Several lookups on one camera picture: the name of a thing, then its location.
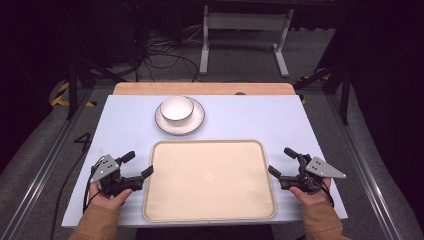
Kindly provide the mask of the white metal stand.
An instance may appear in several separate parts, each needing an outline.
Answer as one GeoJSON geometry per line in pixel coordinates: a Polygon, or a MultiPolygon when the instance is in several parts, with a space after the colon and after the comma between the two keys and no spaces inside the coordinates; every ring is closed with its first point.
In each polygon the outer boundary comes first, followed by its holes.
{"type": "Polygon", "coordinates": [[[289,71],[282,50],[292,21],[293,13],[293,9],[289,9],[283,14],[223,13],[212,12],[208,6],[205,6],[203,13],[203,44],[199,73],[201,75],[206,75],[208,72],[209,31],[211,29],[279,31],[279,42],[273,44],[272,49],[281,76],[287,78],[289,76],[289,71]]]}

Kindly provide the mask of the person's left hand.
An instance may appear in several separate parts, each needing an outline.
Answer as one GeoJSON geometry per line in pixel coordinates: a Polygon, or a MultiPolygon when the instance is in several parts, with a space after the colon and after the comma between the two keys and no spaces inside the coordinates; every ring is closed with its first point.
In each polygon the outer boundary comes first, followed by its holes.
{"type": "Polygon", "coordinates": [[[111,198],[102,192],[96,183],[92,183],[89,186],[89,205],[96,205],[109,210],[119,210],[131,194],[131,189],[125,189],[117,196],[111,198]]]}

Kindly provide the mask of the black tripod stand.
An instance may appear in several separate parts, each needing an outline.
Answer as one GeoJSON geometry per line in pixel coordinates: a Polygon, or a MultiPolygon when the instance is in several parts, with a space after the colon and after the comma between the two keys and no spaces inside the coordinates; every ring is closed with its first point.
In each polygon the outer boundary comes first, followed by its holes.
{"type": "Polygon", "coordinates": [[[320,79],[323,79],[325,76],[328,77],[324,85],[322,86],[322,91],[325,94],[334,94],[338,88],[341,88],[341,97],[340,97],[340,106],[339,106],[339,116],[344,125],[348,124],[348,102],[350,94],[350,83],[351,83],[351,74],[349,71],[349,64],[337,64],[335,66],[325,68],[317,71],[312,76],[302,78],[294,85],[295,90],[300,90],[320,79]]]}
{"type": "Polygon", "coordinates": [[[69,83],[69,110],[67,119],[71,120],[78,110],[78,83],[81,83],[85,89],[93,89],[96,84],[91,69],[104,75],[106,78],[116,83],[125,82],[125,79],[112,73],[106,68],[100,67],[83,57],[71,56],[68,61],[68,83],[69,83]]]}

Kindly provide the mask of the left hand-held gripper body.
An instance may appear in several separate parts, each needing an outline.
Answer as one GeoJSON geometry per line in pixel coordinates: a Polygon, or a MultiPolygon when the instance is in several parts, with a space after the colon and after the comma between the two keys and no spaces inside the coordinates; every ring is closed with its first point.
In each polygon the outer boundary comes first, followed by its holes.
{"type": "Polygon", "coordinates": [[[123,177],[120,171],[122,164],[121,157],[102,156],[91,169],[89,183],[96,183],[102,191],[114,197],[125,189],[142,190],[144,179],[141,175],[123,177]]]}

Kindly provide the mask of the beige tray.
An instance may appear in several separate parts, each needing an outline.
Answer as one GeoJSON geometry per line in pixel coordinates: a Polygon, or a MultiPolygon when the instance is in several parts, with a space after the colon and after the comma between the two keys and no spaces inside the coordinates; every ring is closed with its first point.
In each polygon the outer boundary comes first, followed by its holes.
{"type": "Polygon", "coordinates": [[[151,163],[144,201],[151,222],[266,219],[276,212],[256,140],[161,141],[151,163]]]}

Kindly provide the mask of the pale blue table mat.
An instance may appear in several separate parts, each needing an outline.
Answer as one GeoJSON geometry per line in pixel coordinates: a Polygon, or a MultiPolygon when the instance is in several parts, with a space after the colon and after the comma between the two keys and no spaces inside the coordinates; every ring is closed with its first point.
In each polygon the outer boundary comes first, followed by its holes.
{"type": "MultiPolygon", "coordinates": [[[[298,163],[284,153],[286,147],[298,153],[323,155],[308,117],[295,96],[198,96],[203,106],[203,123],[192,133],[173,136],[162,131],[155,122],[161,96],[111,95],[107,98],[91,148],[75,184],[62,224],[74,227],[82,216],[83,196],[91,167],[106,154],[120,157],[129,151],[135,157],[124,164],[124,176],[139,174],[151,163],[152,151],[161,141],[193,140],[256,140],[262,144],[267,169],[274,166],[285,175],[295,175],[298,163]]],[[[277,179],[269,175],[276,212],[271,218],[225,221],[151,222],[144,216],[146,188],[134,193],[124,204],[119,223],[126,227],[190,226],[218,224],[260,224],[298,221],[299,201],[280,188],[277,179]]]]}

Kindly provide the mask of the white bowl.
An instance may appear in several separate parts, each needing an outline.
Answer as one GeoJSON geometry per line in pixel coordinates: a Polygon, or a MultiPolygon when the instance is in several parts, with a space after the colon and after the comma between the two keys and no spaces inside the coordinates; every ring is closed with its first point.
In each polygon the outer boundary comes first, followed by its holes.
{"type": "Polygon", "coordinates": [[[160,107],[160,115],[167,123],[175,126],[183,125],[194,111],[193,102],[185,96],[172,96],[165,99],[160,107]]]}

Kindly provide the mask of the person's right hand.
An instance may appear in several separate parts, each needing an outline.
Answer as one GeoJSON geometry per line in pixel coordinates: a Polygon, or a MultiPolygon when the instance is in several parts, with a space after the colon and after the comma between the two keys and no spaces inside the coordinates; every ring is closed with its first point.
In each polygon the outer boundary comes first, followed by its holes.
{"type": "Polygon", "coordinates": [[[317,203],[330,203],[330,197],[327,195],[326,191],[330,189],[331,179],[323,178],[322,187],[323,189],[316,192],[315,194],[308,194],[301,191],[299,188],[292,186],[289,188],[289,191],[304,205],[311,206],[317,203]]]}

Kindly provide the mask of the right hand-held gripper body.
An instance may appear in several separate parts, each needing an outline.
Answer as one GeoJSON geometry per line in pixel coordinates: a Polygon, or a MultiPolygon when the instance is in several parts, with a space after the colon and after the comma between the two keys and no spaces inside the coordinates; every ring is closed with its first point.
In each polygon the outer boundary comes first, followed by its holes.
{"type": "Polygon", "coordinates": [[[295,186],[305,193],[316,193],[322,189],[323,178],[344,179],[346,177],[345,173],[319,157],[298,153],[295,160],[299,163],[299,173],[296,176],[281,176],[279,183],[282,190],[289,190],[290,187],[295,186]]]}

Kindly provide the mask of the white plate with dark rim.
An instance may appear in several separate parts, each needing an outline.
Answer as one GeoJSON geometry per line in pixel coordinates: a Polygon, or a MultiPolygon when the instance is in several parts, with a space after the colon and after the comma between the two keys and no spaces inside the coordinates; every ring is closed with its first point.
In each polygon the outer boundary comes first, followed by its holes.
{"type": "Polygon", "coordinates": [[[181,126],[175,126],[167,123],[165,119],[160,115],[159,107],[155,112],[155,122],[157,126],[163,131],[172,135],[186,135],[195,131],[204,121],[205,111],[203,106],[195,99],[188,97],[194,104],[194,111],[192,116],[181,126]]]}

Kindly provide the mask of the aluminium rail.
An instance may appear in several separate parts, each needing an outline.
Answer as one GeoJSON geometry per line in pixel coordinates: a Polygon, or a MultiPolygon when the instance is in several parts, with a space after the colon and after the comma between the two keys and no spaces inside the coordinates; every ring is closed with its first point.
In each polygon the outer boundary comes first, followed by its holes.
{"type": "Polygon", "coordinates": [[[399,229],[395,225],[392,214],[386,204],[386,201],[381,193],[381,190],[372,175],[372,172],[362,157],[359,150],[357,149],[356,139],[348,125],[346,125],[339,114],[339,104],[337,98],[333,95],[325,96],[327,103],[331,109],[334,118],[337,121],[337,125],[343,135],[343,138],[347,142],[350,154],[353,158],[353,165],[359,176],[361,184],[364,187],[368,200],[370,201],[371,207],[377,217],[377,220],[382,228],[382,231],[386,237],[386,240],[404,240],[399,229]]]}
{"type": "Polygon", "coordinates": [[[92,128],[83,123],[94,108],[55,106],[35,128],[0,174],[0,240],[67,240],[72,230],[61,226],[82,146],[73,140],[92,128]]]}

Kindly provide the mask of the yellow black floor tape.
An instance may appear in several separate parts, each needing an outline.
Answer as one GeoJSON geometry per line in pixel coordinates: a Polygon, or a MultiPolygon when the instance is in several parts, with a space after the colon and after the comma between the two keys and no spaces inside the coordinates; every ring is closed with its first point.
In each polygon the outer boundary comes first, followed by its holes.
{"type": "Polygon", "coordinates": [[[65,92],[69,89],[69,82],[65,80],[62,85],[60,86],[58,92],[54,96],[53,100],[51,101],[52,106],[65,106],[69,107],[70,102],[68,100],[64,100],[63,96],[65,92]]]}

